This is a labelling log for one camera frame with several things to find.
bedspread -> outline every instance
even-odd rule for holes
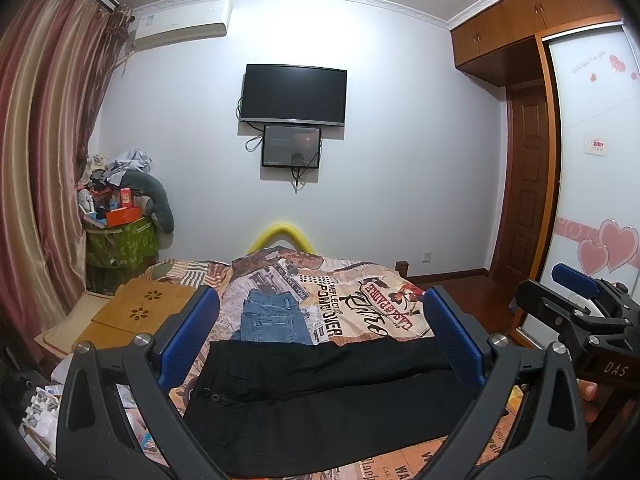
[[[180,285],[209,285],[220,295],[218,320],[184,383],[170,392],[170,398],[181,414],[206,361],[209,343],[231,338],[240,325],[243,302],[252,288],[266,294],[293,294],[299,301],[314,344],[333,341],[343,345],[381,336],[398,340],[433,336],[422,313],[422,290],[396,272],[373,262],[337,260],[275,247],[238,258],[231,265],[214,261],[165,260],[147,269],[143,277]],[[500,420],[479,463],[496,457],[502,449],[520,399],[521,394],[515,388],[506,407],[508,415]],[[411,479],[445,439],[312,473],[300,480]],[[164,462],[152,440],[144,445],[144,449],[149,458]]]

striped curtain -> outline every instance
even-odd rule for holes
[[[94,0],[26,0],[0,40],[0,319],[36,360],[33,338],[84,291],[78,158],[129,16]]]

wall-mounted monitor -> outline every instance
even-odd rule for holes
[[[240,120],[344,126],[346,97],[346,70],[249,64]]]
[[[320,128],[266,126],[262,140],[262,165],[272,168],[320,166]]]

hand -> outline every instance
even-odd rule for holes
[[[595,400],[598,398],[599,387],[596,383],[578,380],[578,389],[580,390],[580,395],[584,401],[582,403],[584,409],[584,421],[587,424],[591,424],[596,420],[596,418],[598,418],[598,414],[600,413],[600,408],[595,404]],[[629,399],[626,402],[624,408],[622,408],[623,420],[627,420],[631,416],[631,412],[635,405],[636,402],[633,399]]]
[[[578,380],[578,388],[584,402],[582,407],[584,409],[584,421],[587,424],[591,424],[600,413],[600,409],[593,404],[593,401],[598,398],[598,385],[596,383],[590,383],[589,381]]]

blue clamp pad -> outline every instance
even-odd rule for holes
[[[424,317],[456,377],[461,384],[479,392],[486,382],[482,352],[436,288],[424,293],[422,304]]]
[[[551,271],[556,283],[582,296],[585,300],[595,300],[600,295],[598,282],[565,264],[557,264]]]
[[[158,384],[165,394],[184,382],[219,314],[220,298],[209,288],[160,355]]]

